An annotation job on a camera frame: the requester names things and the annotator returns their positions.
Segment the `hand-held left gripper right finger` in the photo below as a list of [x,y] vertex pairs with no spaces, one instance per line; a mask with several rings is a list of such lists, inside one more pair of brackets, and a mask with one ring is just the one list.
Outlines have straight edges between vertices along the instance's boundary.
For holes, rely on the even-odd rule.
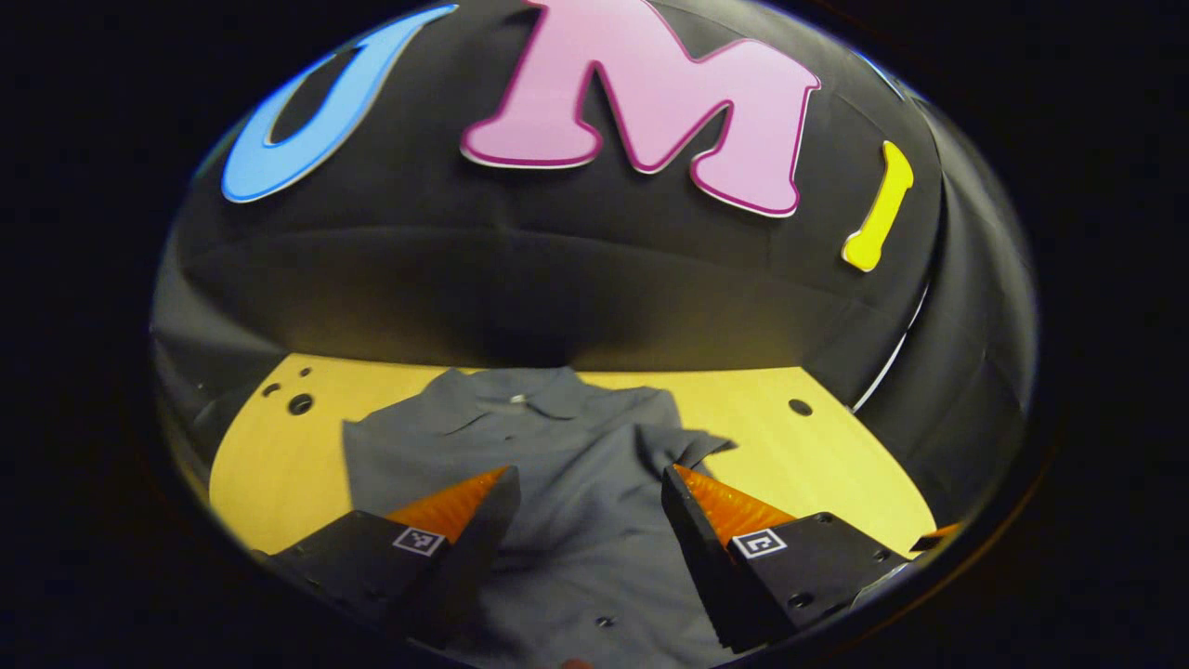
[[668,466],[661,504],[719,643],[742,654],[839,617],[908,558],[836,515],[794,517]]

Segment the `grey long-sleeved shirt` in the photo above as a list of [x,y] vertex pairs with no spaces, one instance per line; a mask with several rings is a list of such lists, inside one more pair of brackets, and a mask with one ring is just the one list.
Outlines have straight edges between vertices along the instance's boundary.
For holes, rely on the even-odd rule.
[[717,639],[661,505],[667,466],[730,440],[681,425],[663,389],[573,370],[447,370],[342,427],[354,509],[386,515],[502,466],[521,505],[449,657],[480,669],[711,669]]

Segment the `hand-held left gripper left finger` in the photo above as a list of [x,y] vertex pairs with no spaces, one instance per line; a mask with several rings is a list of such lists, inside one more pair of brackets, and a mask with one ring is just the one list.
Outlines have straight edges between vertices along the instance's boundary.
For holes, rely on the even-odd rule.
[[350,511],[266,554],[265,568],[361,627],[442,649],[520,507],[520,469],[502,466],[385,516]]

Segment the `black backdrop cloth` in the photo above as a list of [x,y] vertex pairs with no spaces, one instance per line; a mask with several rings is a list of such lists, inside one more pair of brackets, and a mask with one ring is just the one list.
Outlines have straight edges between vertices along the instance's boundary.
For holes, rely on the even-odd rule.
[[201,474],[287,354],[799,368],[950,524],[1023,457],[1034,264],[908,81],[757,0],[430,0],[205,157],[150,356]]

